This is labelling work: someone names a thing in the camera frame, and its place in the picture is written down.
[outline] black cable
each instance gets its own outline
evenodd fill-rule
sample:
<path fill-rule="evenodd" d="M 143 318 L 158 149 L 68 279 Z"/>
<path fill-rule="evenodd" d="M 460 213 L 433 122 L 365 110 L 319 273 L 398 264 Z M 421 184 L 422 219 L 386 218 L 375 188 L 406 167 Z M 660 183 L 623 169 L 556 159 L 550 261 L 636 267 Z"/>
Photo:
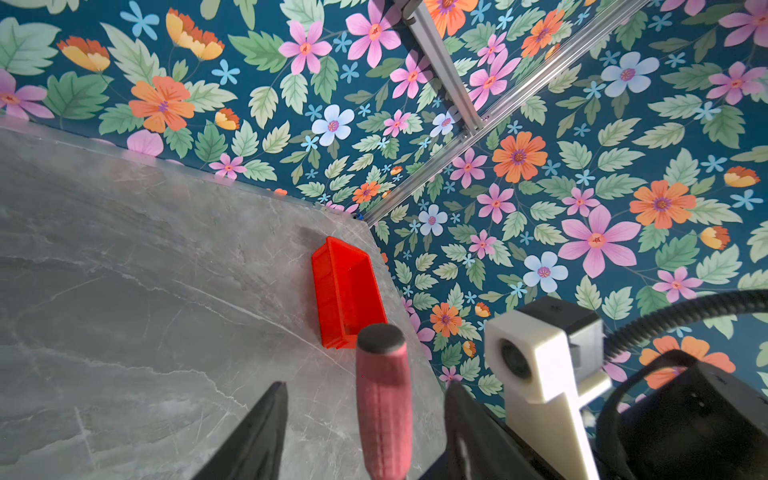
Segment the black cable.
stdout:
<path fill-rule="evenodd" d="M 716 293 L 643 315 L 605 339 L 604 357 L 606 362 L 611 361 L 619 353 L 679 326 L 723 315 L 745 313 L 768 313 L 767 289 Z"/>

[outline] black rubber cap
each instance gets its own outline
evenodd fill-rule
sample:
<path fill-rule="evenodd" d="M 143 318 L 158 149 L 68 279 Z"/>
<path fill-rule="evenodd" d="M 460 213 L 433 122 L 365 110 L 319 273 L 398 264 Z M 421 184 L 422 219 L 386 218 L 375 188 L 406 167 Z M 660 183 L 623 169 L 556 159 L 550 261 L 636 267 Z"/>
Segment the black rubber cap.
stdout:
<path fill-rule="evenodd" d="M 406 342 L 399 328 L 388 323 L 374 323 L 362 329 L 357 336 L 357 346 L 363 352 L 392 353 Z"/>

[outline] orange flower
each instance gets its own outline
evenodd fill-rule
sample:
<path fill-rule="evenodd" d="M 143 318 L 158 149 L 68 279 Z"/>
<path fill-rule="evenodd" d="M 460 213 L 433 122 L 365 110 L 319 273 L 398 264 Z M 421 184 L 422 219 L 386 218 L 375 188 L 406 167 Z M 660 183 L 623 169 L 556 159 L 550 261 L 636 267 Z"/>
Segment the orange flower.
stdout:
<path fill-rule="evenodd" d="M 640 363 L 643 365 L 648 365 L 656 358 L 658 358 L 662 353 L 669 352 L 670 350 L 680 349 L 680 346 L 677 344 L 677 339 L 675 339 L 673 336 L 664 336 L 660 339 L 655 339 L 654 346 L 658 352 L 652 349 L 643 349 L 643 352 L 640 355 Z M 695 356 L 700 361 L 714 365 L 725 372 L 733 373 L 736 371 L 736 366 L 730 361 L 728 355 L 725 353 L 710 353 L 707 355 L 707 352 L 710 351 L 710 344 L 703 340 L 697 340 L 692 336 L 687 336 L 683 339 L 682 350 L 685 353 Z M 674 368 L 659 369 L 645 377 L 645 379 L 648 381 L 648 386 L 655 390 L 671 382 L 676 376 L 680 375 L 685 370 L 686 369 L 684 367 L 679 366 Z"/>
<path fill-rule="evenodd" d="M 645 225 L 655 222 L 656 228 L 671 228 L 672 220 L 683 223 L 690 218 L 684 208 L 694 208 L 696 197 L 684 195 L 688 187 L 681 183 L 669 186 L 666 180 L 657 180 L 648 187 L 640 187 L 634 193 L 639 201 L 629 203 L 629 211 L 637 215 L 637 221 Z"/>
<path fill-rule="evenodd" d="M 462 318 L 458 316 L 456 307 L 450 306 L 447 303 L 441 303 L 440 306 L 435 305 L 432 308 L 432 315 L 429 316 L 429 321 L 434 323 L 432 328 L 445 338 L 450 337 L 451 334 L 458 334 L 458 328 L 463 323 Z"/>
<path fill-rule="evenodd" d="M 141 100 L 131 100 L 128 105 L 135 117 L 145 118 L 144 128 L 161 134 L 165 125 L 173 131 L 179 131 L 187 126 L 184 118 L 194 116 L 194 105 L 186 102 L 190 92 L 184 85 L 171 77 L 155 77 L 152 79 L 155 88 L 146 81 L 138 82 L 131 93 Z"/>
<path fill-rule="evenodd" d="M 469 358 L 472 358 L 478 352 L 478 349 L 475 346 L 475 342 L 472 342 L 471 340 L 467 340 L 466 342 L 464 342 L 462 344 L 462 349 L 464 350 L 464 353 L 466 353 Z"/>
<path fill-rule="evenodd" d="M 448 35 L 455 34 L 464 26 L 464 12 L 471 12 L 478 6 L 478 0 L 425 0 L 424 3 L 441 38 L 445 37 L 446 29 Z"/>
<path fill-rule="evenodd" d="M 230 108 L 222 108 L 216 112 L 216 125 L 224 130 L 237 130 L 240 128 L 240 117 Z"/>
<path fill-rule="evenodd" d="M 563 25 L 563 15 L 565 15 L 565 10 L 552 10 L 544 20 L 539 20 L 534 25 L 531 29 L 531 36 L 523 41 L 523 58 L 532 57 L 549 45 L 549 42 L 552 41 L 552 35 L 558 33 Z"/>
<path fill-rule="evenodd" d="M 201 60 L 213 60 L 224 51 L 224 44 L 209 31 L 203 32 L 194 26 L 188 15 L 180 14 L 172 8 L 165 15 L 165 28 L 174 44 L 189 48 Z"/>
<path fill-rule="evenodd" d="M 66 58 L 86 70 L 103 72 L 109 66 L 109 52 L 95 40 L 70 37 L 56 46 Z"/>
<path fill-rule="evenodd" d="M 491 309 L 488 308 L 488 305 L 480 302 L 475 305 L 475 314 L 477 316 L 481 316 L 482 318 L 488 318 L 491 316 Z"/>
<path fill-rule="evenodd" d="M 503 150 L 493 152 L 493 161 L 498 164 L 493 167 L 493 171 L 497 176 L 506 175 L 507 182 L 516 184 L 521 175 L 530 180 L 538 173 L 538 168 L 534 165 L 540 167 L 547 161 L 546 152 L 540 151 L 547 144 L 541 137 L 531 140 L 532 136 L 531 132 L 523 131 L 517 140 L 512 136 L 502 140 Z"/>
<path fill-rule="evenodd" d="M 730 243 L 728 229 L 723 227 L 707 227 L 701 231 L 700 238 L 704 245 L 715 250 L 725 250 Z"/>
<path fill-rule="evenodd" d="M 724 179 L 725 183 L 736 188 L 752 187 L 760 182 L 760 177 L 754 170 L 744 167 L 731 167 L 725 173 Z"/>
<path fill-rule="evenodd" d="M 376 182 L 371 182 L 370 184 L 362 184 L 360 185 L 360 188 L 355 190 L 355 196 L 352 197 L 352 200 L 354 200 L 356 203 L 361 204 L 362 202 L 370 201 L 372 198 L 374 198 L 379 190 L 381 190 L 381 185 L 377 184 Z"/>

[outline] red plastic bin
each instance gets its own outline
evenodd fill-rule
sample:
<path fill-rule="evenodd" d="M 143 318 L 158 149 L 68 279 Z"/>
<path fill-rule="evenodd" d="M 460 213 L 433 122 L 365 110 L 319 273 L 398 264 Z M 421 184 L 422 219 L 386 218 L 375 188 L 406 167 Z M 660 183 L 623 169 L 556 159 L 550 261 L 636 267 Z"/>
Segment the red plastic bin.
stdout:
<path fill-rule="evenodd" d="M 367 253 L 328 237 L 312 255 L 312 271 L 324 347 L 353 349 L 360 330 L 374 323 L 387 323 Z"/>

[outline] floral wallpaper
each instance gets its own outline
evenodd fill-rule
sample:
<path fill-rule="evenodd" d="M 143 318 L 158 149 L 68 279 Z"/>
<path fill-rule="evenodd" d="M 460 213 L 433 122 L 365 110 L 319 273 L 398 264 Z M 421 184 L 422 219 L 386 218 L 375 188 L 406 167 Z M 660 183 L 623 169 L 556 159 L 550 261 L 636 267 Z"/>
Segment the floral wallpaper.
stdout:
<path fill-rule="evenodd" d="M 462 126 L 384 0 L 0 2 L 0 111 L 347 211 Z"/>
<path fill-rule="evenodd" d="M 610 333 L 684 299 L 768 286 L 766 15 L 765 0 L 652 1 L 375 226 L 442 382 L 503 417 L 485 322 L 544 295 L 597 310 Z M 766 323 L 681 327 L 604 368 L 623 382 L 683 349 L 768 394 Z M 621 408 L 678 373 L 648 376 Z"/>

